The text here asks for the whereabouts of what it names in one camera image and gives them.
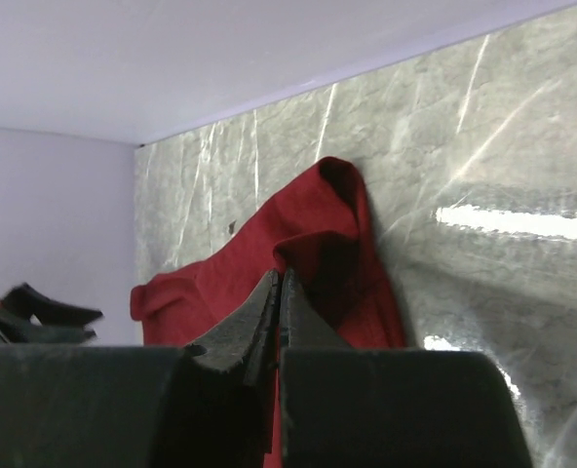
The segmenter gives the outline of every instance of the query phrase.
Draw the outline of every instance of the folded cloth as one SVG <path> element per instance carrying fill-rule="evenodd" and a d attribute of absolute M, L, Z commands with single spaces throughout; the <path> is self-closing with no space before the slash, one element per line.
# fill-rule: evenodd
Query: folded cloth
<path fill-rule="evenodd" d="M 229 315 L 272 268 L 292 267 L 315 310 L 355 347 L 405 345 L 397 304 L 377 258 L 365 183 L 327 157 L 276 193 L 210 258 L 155 276 L 131 293 L 145 344 L 183 345 Z M 273 453 L 280 462 L 275 411 Z"/>

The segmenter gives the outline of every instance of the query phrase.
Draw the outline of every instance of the gray tabletop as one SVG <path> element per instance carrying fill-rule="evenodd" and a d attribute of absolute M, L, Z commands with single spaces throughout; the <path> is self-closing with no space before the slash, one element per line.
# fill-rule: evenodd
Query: gray tabletop
<path fill-rule="evenodd" d="M 419 346 L 497 363 L 537 466 L 577 467 L 577 7 L 136 153 L 140 281 L 352 161 Z"/>

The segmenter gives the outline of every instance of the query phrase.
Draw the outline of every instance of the crumpled red cloth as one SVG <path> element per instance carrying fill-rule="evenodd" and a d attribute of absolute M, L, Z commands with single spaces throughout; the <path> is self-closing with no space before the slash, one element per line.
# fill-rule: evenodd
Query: crumpled red cloth
<path fill-rule="evenodd" d="M 183 345 L 229 315 L 272 268 L 291 266 L 315 310 L 350 344 L 405 345 L 402 322 L 373 242 L 364 181 L 327 157 L 276 193 L 210 258 L 154 277 L 131 293 L 145 344 Z M 280 411 L 266 468 L 279 468 Z"/>

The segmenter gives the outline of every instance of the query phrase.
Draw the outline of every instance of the floor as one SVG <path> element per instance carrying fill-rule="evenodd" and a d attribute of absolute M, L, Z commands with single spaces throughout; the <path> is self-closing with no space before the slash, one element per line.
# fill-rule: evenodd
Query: floor
<path fill-rule="evenodd" d="M 140 148 L 139 280 L 325 155 L 365 177 L 415 343 L 492 357 L 536 465 L 577 467 L 577 7 Z"/>

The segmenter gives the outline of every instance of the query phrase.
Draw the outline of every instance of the cloth fold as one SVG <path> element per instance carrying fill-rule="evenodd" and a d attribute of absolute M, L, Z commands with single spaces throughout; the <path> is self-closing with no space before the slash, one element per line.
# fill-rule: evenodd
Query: cloth fold
<path fill-rule="evenodd" d="M 219 252 L 131 293 L 145 344 L 182 345 L 216 325 L 272 268 L 297 272 L 315 310 L 355 347 L 405 346 L 402 321 L 371 231 L 364 181 L 327 157 L 269 199 Z M 274 452 L 280 467 L 279 411 Z"/>

